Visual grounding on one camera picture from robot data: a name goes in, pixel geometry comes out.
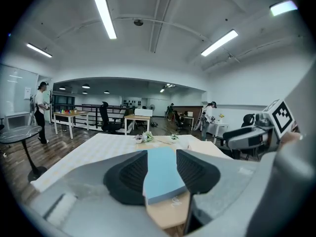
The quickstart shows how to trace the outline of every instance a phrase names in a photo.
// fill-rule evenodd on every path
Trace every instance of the table base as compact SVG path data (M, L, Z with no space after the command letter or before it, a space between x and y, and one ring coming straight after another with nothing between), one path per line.
M38 171L36 171L37 173L34 173L33 170L31 170L31 172L28 175L28 180L29 182L35 181L37 180L41 175L43 175L46 171L47 168L40 166L40 167L36 167Z

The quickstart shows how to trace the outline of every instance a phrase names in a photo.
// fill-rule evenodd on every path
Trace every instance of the round table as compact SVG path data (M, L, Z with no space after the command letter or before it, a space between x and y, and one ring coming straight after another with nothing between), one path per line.
M36 167L34 163L32 162L32 159L29 155L28 149L26 147L26 140L37 135L41 131L42 127L39 125L36 126L21 126L14 129L11 129L9 131L3 132L0 135L0 143L2 144L12 144L16 142L22 142L23 148L25 150L26 156L28 157L28 160L31 165L31 172L28 175L29 182L34 181L38 179L44 172L47 171L47 168L45 167Z

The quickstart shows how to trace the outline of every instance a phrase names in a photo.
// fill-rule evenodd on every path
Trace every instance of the black pants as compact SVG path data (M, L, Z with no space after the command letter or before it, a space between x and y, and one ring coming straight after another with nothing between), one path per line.
M46 138L45 138L45 119L44 119L44 114L41 113L39 110L37 110L34 114L36 118L36 122L38 125L42 127L42 130L39 132L39 137L40 137L40 142L42 144L46 144Z

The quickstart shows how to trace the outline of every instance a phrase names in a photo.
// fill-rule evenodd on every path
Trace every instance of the white shirt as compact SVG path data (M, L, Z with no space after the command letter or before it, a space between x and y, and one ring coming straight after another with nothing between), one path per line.
M213 108L211 106L207 106L204 109L204 111L205 111L205 117L206 117L207 122L211 123L212 122L211 118L212 118Z
M38 105L38 107L39 107L39 112L42 113L42 114L44 114L44 112L45 112L46 109L43 109L43 108L40 107L40 105L43 105L43 104L44 104L44 103L43 103L43 93L42 93L40 90L38 90L38 92L37 92L37 94L36 94L36 96L35 96L35 104Z

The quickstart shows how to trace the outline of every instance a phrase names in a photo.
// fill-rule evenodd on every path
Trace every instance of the ceiling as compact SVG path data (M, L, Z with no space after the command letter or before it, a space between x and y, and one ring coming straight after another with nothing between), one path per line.
M82 88L87 83L90 89ZM72 80L67 82L55 83L53 91L62 93L82 94L87 91L88 94L103 94L108 90L114 95L133 96L139 92L147 92L153 94L160 94L160 90L166 85L165 82L146 81L138 79L122 79L122 78L86 78L79 80ZM60 90L59 87L64 86L66 90ZM187 87L176 85L175 87L166 88L162 94L173 94L188 90Z
M108 38L94 0L38 0L13 37L20 43L47 48L58 63L70 53L89 56L98 48L139 50L210 72L214 67L242 62L249 55L309 36L298 11L272 16L269 6L280 1L107 0L118 36L113 40ZM135 26L135 19L142 19L143 26ZM207 57L201 56L231 29L236 30L237 38Z

